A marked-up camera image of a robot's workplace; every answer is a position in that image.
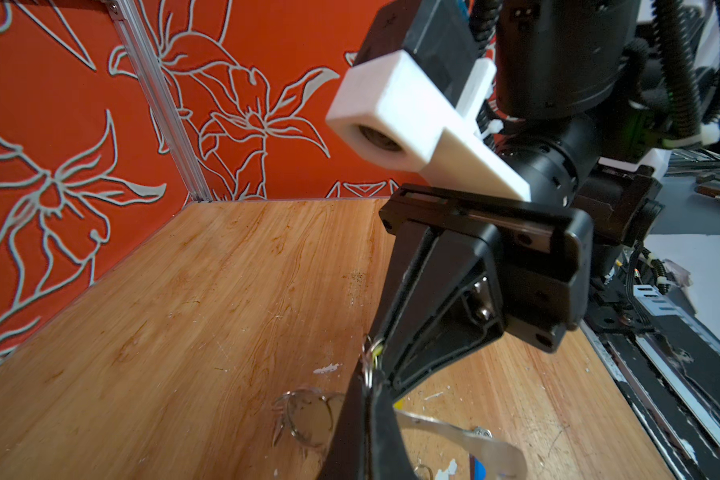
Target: wooden table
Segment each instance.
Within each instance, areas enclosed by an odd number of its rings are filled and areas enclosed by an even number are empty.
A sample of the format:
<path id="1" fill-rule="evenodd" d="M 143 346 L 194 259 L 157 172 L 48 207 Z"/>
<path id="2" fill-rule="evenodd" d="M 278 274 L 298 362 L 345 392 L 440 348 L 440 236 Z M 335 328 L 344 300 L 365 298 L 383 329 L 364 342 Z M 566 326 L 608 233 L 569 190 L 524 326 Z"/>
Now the wooden table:
<path id="1" fill-rule="evenodd" d="M 272 401 L 345 390 L 394 243 L 382 205 L 185 208 L 0 367 L 0 478 L 314 478 L 318 455 L 271 446 Z M 529 478 L 671 478 L 581 332 L 555 355 L 506 336 L 403 407 L 489 428 Z M 468 477 L 458 449 L 406 441 Z"/>

